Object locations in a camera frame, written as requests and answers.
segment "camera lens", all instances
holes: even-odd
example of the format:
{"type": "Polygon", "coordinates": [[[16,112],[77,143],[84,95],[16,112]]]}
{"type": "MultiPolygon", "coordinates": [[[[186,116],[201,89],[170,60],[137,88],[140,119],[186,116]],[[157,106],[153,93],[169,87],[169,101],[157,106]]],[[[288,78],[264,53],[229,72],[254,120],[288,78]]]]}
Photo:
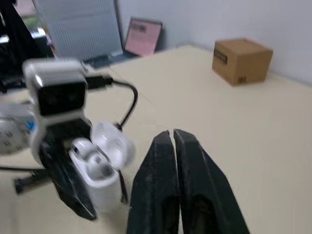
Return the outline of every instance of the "camera lens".
{"type": "Polygon", "coordinates": [[[49,95],[47,97],[47,102],[49,105],[54,106],[58,103],[58,98],[55,95],[49,95]]]}
{"type": "Polygon", "coordinates": [[[77,94],[69,94],[68,95],[68,100],[69,101],[76,101],[77,100],[77,94]]]}

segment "desk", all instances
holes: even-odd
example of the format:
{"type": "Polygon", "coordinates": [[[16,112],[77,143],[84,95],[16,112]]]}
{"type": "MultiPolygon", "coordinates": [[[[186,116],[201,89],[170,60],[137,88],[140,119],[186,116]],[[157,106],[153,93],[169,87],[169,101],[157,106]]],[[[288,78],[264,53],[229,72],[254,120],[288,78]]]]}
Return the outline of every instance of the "desk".
{"type": "MultiPolygon", "coordinates": [[[[180,128],[195,134],[226,174],[251,233],[310,233],[312,88],[274,74],[264,83],[233,88],[211,70],[212,58],[211,52],[183,46],[105,69],[139,90],[124,128],[137,147],[133,164],[124,170],[127,184],[153,137],[180,128]]],[[[26,97],[21,92],[0,101],[26,97]]],[[[92,92],[86,115],[93,123],[114,122],[131,100],[125,89],[92,92]]],[[[2,157],[0,164],[36,165],[29,151],[2,157]]],[[[122,206],[92,223],[68,209],[52,184],[17,197],[11,181],[17,175],[0,176],[1,234],[125,233],[122,206]]]]}

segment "black cable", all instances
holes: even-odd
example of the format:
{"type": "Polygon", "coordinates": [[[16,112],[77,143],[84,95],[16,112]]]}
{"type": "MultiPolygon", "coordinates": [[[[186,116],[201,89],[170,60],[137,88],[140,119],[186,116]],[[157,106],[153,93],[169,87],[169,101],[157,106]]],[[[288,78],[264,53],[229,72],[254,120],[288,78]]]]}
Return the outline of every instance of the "black cable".
{"type": "Polygon", "coordinates": [[[129,108],[127,114],[125,115],[125,117],[123,118],[123,120],[120,122],[120,124],[117,124],[116,126],[119,128],[119,130],[122,131],[122,127],[124,126],[124,124],[127,122],[129,116],[131,115],[132,111],[134,110],[136,104],[137,104],[137,98],[138,98],[138,92],[137,89],[130,83],[127,82],[123,82],[123,81],[117,81],[117,80],[113,80],[112,83],[116,84],[116,85],[120,85],[120,86],[125,86],[128,87],[132,90],[133,94],[134,94],[134,99],[132,102],[131,107],[129,108]]]}
{"type": "Polygon", "coordinates": [[[0,171],[12,171],[12,172],[37,172],[45,170],[43,168],[23,168],[23,167],[3,167],[0,166],[0,171]]]}

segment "laptop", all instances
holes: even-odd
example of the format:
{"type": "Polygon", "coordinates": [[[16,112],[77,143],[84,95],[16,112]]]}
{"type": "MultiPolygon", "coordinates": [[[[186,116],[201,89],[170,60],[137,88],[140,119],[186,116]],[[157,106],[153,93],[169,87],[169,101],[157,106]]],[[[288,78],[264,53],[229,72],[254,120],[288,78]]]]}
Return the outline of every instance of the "laptop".
{"type": "Polygon", "coordinates": [[[121,53],[99,56],[86,60],[85,63],[99,68],[135,57],[152,55],[155,52],[161,29],[161,22],[131,18],[126,43],[121,53]]]}

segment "box label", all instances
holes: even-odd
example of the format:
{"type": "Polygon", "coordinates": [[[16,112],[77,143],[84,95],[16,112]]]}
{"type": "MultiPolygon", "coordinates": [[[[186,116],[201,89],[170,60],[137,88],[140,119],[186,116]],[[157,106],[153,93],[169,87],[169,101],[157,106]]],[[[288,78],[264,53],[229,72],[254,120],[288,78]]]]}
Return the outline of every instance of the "box label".
{"type": "Polygon", "coordinates": [[[224,65],[228,64],[228,57],[217,49],[214,49],[214,57],[220,60],[224,65]]]}

